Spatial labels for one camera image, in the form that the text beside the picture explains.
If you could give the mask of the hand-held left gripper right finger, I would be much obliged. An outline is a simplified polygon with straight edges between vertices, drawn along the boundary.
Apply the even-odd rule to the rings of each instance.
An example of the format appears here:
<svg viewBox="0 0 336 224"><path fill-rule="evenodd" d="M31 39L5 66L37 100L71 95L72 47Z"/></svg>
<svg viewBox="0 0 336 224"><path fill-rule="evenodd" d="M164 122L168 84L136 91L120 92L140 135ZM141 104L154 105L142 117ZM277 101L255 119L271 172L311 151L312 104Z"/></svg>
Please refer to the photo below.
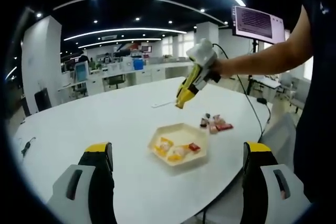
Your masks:
<svg viewBox="0 0 336 224"><path fill-rule="evenodd" d="M245 142L241 223L295 223L311 203L303 183L262 143Z"/></svg>

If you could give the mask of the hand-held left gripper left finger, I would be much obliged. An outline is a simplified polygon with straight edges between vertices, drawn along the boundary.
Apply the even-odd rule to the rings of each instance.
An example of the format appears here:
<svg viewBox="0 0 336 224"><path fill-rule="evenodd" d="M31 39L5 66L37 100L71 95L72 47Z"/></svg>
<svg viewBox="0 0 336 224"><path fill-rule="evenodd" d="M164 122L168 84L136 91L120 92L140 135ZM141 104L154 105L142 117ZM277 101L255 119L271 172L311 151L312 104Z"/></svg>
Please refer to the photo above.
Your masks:
<svg viewBox="0 0 336 224"><path fill-rule="evenodd" d="M116 223L110 142L86 148L54 182L47 206L62 223Z"/></svg>

